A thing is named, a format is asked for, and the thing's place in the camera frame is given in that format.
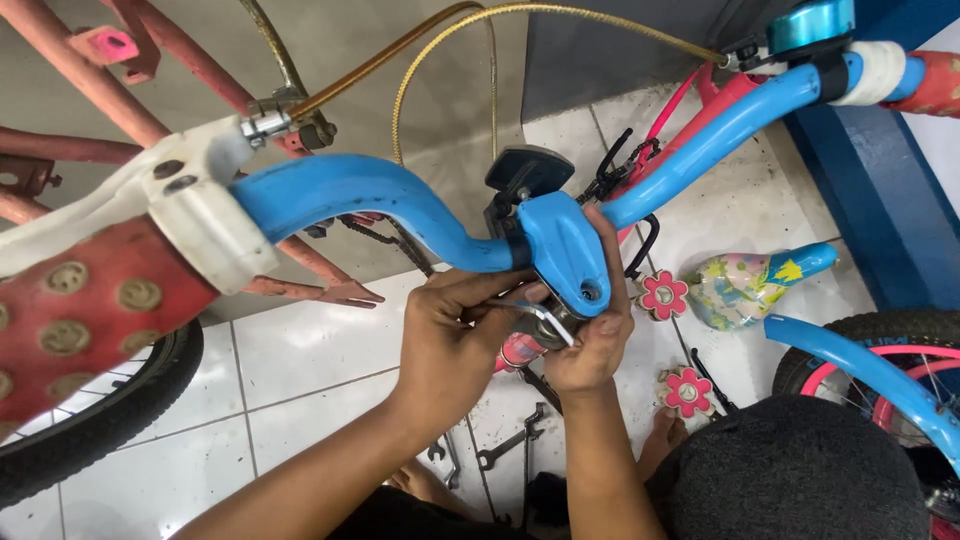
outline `foot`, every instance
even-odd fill
[[[658,410],[654,414],[654,428],[643,443],[640,459],[636,461],[636,470],[640,478],[647,481],[653,476],[663,459],[680,446],[688,436],[684,419],[678,416],[677,409],[666,406]]]
[[[457,496],[415,457],[387,479],[387,483],[421,501],[436,504],[469,520],[473,519],[469,506],[457,499]]]

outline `pink flower decoration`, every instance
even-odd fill
[[[690,290],[686,283],[676,282],[669,270],[660,270],[640,281],[640,306],[648,309],[658,321],[670,319],[670,315],[686,313],[684,296]]]
[[[696,414],[698,408],[704,412],[710,409],[707,392],[713,389],[713,385],[709,380],[698,378],[693,368],[685,367],[679,376],[671,373],[666,377],[666,385],[670,387],[670,393],[663,402],[678,408],[684,418]]]

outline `grey wall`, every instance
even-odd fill
[[[572,0],[706,46],[761,31],[797,0]],[[684,79],[700,60],[667,45],[569,15],[530,15],[523,121]]]

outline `hand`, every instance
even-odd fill
[[[627,338],[634,331],[616,228],[596,207],[584,209],[584,215],[600,234],[610,272],[610,307],[580,328],[573,346],[546,355],[546,378],[561,399],[564,394],[590,393],[611,384]]]
[[[388,405],[423,429],[427,441],[459,422],[480,400],[496,354],[520,314],[475,307],[509,289],[504,298],[540,302],[549,294],[546,285],[517,287],[535,278],[532,272],[471,274],[454,269],[434,274],[410,293],[399,381]]]

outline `bicycle chain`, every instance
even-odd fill
[[[372,238],[377,242],[380,242],[381,244],[396,245],[397,248],[399,248],[400,251],[403,253],[403,255],[409,258],[410,261],[413,262],[415,266],[417,266],[417,268],[423,273],[424,276],[426,276],[427,278],[432,276],[434,273],[433,266],[430,265],[430,260],[426,257],[426,255],[423,253],[420,247],[417,246],[413,237],[409,233],[407,233],[407,231],[403,229],[403,226],[397,223],[397,221],[394,218],[390,216],[386,216],[386,217],[387,217],[387,221],[389,221],[390,224],[396,228],[396,232],[400,236],[399,238],[394,236],[386,236],[384,234],[378,233],[373,229],[364,227],[363,225],[360,225],[359,223],[356,223],[350,220],[348,217],[341,216],[339,219],[340,219],[340,222],[343,223],[344,226],[350,229],[351,231],[357,231],[363,236],[366,236],[367,238]]]

